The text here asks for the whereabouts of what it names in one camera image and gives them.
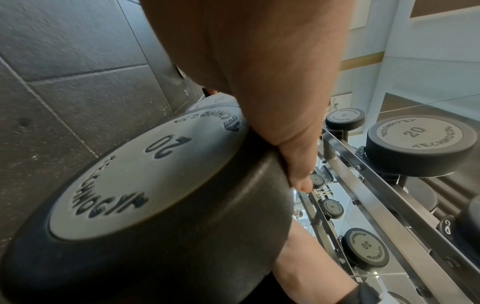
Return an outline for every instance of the dumbbell rack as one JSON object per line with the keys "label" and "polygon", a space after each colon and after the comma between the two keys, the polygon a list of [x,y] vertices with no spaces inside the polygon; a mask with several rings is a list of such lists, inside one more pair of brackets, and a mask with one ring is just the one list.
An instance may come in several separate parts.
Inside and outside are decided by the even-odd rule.
{"label": "dumbbell rack", "polygon": [[[356,156],[355,149],[345,140],[324,129],[318,157],[387,244],[417,290],[423,291],[424,300],[448,304],[479,302],[480,270],[437,230],[439,220],[403,188],[387,184]],[[336,151],[363,180],[337,158]],[[316,194],[301,193],[300,200],[320,244],[348,274],[358,279],[335,230],[325,215],[316,211],[320,210]],[[395,210],[410,227],[405,227],[389,209]]]}

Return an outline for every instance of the dark gray floor tile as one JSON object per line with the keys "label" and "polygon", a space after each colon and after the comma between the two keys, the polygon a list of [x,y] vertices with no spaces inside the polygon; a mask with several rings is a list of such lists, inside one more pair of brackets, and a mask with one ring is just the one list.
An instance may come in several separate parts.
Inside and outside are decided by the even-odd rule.
{"label": "dark gray floor tile", "polygon": [[173,115],[149,66],[32,86],[98,154]]}
{"label": "dark gray floor tile", "polygon": [[1,256],[25,218],[95,157],[1,62],[0,109]]}
{"label": "dark gray floor tile", "polygon": [[27,81],[146,63],[116,0],[3,0],[0,53]]}
{"label": "dark gray floor tile", "polygon": [[118,0],[131,29],[145,54],[151,70],[165,94],[172,111],[176,112],[184,104],[198,101],[197,91],[178,74],[175,66],[158,41],[142,8],[127,0]]}

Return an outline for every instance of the skin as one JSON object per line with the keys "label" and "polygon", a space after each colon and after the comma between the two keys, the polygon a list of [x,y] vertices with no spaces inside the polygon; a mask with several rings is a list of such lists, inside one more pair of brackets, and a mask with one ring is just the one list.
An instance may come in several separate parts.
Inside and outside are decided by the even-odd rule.
{"label": "skin", "polygon": [[[310,192],[354,0],[140,2],[173,62],[234,95],[250,126],[279,147],[291,186]],[[273,272],[300,304],[333,304],[356,286],[296,222]]]}

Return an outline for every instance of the black wristband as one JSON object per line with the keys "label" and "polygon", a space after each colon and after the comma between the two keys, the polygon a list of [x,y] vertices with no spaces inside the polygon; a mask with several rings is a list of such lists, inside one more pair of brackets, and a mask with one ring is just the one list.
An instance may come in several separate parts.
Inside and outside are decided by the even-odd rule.
{"label": "black wristband", "polygon": [[363,282],[347,294],[337,304],[377,304],[380,302],[379,293]]}

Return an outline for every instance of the bolt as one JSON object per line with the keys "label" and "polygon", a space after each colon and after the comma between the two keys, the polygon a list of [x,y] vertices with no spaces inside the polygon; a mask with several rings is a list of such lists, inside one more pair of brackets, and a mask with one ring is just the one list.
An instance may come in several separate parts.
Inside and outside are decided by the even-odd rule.
{"label": "bolt", "polygon": [[419,296],[421,296],[421,297],[429,298],[429,297],[432,296],[432,293],[423,286],[419,286],[415,289],[416,289],[417,293],[419,294]]}
{"label": "bolt", "polygon": [[461,266],[460,263],[457,260],[455,260],[451,257],[446,257],[445,258],[445,263],[452,269],[459,269],[460,266]]}

